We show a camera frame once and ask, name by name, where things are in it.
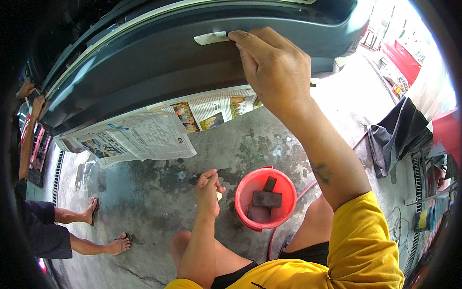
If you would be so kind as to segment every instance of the paint can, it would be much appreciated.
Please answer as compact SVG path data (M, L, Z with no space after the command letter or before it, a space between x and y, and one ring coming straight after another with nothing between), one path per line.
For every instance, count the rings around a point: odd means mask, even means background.
M415 215L415 231L432 231L436 223L436 208L431 206Z

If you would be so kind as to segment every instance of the crossword puzzle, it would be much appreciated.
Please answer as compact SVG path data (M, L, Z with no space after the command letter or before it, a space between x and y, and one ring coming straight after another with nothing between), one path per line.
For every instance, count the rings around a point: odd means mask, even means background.
M148 124L156 124L155 121L148 117L144 116L134 116L134 117L129 117L127 119L122 119L118 122L114 123L117 126L122 126L122 127L131 127L131 128L137 128L140 126L145 126Z
M148 126L150 132L141 133L147 144L169 144L172 140L168 131L160 125Z

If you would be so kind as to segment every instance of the hand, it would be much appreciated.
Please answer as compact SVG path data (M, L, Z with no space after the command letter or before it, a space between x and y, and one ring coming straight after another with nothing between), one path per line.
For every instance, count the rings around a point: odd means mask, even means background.
M197 215L211 215L216 218L220 212L217 193L224 193L226 188L220 186L216 169L201 174L196 186Z
M275 116L306 113L310 96L311 58L269 27L232 31L245 78Z
M35 84L33 84L30 80L26 79L24 81L23 86L18 91L18 99L24 99L26 96L31 95L35 90Z
M40 115L40 111L42 110L42 106L45 103L45 97L43 95L37 96L34 99L34 104L32 105L32 113L30 118L36 121Z

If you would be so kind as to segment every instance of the newspaper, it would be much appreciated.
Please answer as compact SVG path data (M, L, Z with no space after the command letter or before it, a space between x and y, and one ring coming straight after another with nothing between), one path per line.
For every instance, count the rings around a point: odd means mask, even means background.
M88 150L102 167L129 160L170 160L196 154L175 114L143 112L56 139L65 151Z
M158 110L175 113L186 131L194 133L214 128L262 105L252 88L243 88L198 96Z
M197 153L188 133L214 128L260 106L250 86L230 87L150 105L55 140L64 151L89 151L102 167L189 158Z

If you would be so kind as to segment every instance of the black shorts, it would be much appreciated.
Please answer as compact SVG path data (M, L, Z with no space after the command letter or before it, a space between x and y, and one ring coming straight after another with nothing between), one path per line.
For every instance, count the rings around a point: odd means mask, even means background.
M24 222L36 257L72 258L71 237L66 227L55 224L55 205L50 202L24 201Z
M292 252L282 252L279 259L300 259L306 262L313 262L327 267L327 255L329 255L329 242L324 242L309 246L307 248ZM236 282L258 264L253 261L249 265L237 270L236 272L215 277L210 289L224 289Z

